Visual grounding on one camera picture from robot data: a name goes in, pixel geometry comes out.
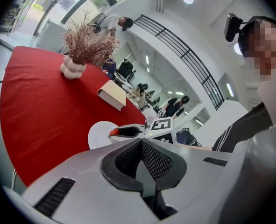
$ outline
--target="white stripe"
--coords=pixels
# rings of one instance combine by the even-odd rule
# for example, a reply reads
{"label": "white stripe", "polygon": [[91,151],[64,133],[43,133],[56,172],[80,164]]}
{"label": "white stripe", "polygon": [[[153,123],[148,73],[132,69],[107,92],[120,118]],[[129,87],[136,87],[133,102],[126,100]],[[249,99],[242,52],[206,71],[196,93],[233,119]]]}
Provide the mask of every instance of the white stripe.
{"label": "white stripe", "polygon": [[219,146],[220,146],[220,144],[222,143],[222,141],[223,141],[223,138],[225,137],[225,135],[226,135],[226,131],[228,130],[228,128],[222,133],[222,136],[221,136],[221,138],[220,138],[220,140],[219,140],[219,143],[218,143],[218,146],[217,146],[217,149],[216,149],[216,151],[218,150],[218,148],[219,148]]}
{"label": "white stripe", "polygon": [[230,133],[231,128],[232,128],[232,125],[229,127],[228,133],[227,133],[226,137],[224,138],[223,143],[221,143],[221,145],[220,145],[220,147],[219,147],[219,151],[221,150],[223,144],[225,143],[225,140],[227,139],[227,137],[228,137],[228,135],[229,135],[229,133]]}

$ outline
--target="black railing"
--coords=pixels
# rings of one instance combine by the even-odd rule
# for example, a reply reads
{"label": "black railing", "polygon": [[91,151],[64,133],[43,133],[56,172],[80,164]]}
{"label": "black railing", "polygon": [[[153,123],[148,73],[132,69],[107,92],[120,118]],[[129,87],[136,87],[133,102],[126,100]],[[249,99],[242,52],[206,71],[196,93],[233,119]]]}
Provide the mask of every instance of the black railing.
{"label": "black railing", "polygon": [[160,39],[183,60],[201,82],[217,110],[224,98],[212,75],[195,52],[177,35],[147,16],[141,15],[134,23]]}

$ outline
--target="white plate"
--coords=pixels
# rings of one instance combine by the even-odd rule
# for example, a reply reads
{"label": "white plate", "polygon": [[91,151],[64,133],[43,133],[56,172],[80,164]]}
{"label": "white plate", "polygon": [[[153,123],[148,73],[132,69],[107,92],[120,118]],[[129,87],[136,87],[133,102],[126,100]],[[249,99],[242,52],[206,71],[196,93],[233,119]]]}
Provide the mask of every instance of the white plate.
{"label": "white plate", "polygon": [[95,123],[88,133],[88,144],[90,149],[95,149],[112,144],[109,134],[118,126],[109,121]]}

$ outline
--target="white vase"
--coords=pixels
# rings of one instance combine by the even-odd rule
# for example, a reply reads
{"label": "white vase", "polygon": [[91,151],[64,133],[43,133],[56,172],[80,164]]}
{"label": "white vase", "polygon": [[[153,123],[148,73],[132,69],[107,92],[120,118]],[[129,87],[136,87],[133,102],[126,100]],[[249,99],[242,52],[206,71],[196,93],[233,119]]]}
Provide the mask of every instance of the white vase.
{"label": "white vase", "polygon": [[79,79],[82,72],[86,69],[86,65],[75,64],[69,56],[64,57],[64,62],[60,66],[60,71],[66,79]]}

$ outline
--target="dried flower arrangement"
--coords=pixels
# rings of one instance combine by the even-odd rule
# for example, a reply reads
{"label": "dried flower arrangement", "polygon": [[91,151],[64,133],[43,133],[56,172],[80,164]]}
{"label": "dried flower arrangement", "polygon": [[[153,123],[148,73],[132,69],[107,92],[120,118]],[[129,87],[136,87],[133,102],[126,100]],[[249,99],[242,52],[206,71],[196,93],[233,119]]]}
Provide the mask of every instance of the dried flower arrangement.
{"label": "dried flower arrangement", "polygon": [[103,63],[112,57],[118,43],[112,36],[97,38],[90,24],[89,12],[84,11],[84,18],[80,22],[71,20],[68,31],[64,34],[69,55],[64,58],[60,70],[68,79],[80,78],[85,64],[94,64],[101,68]]}

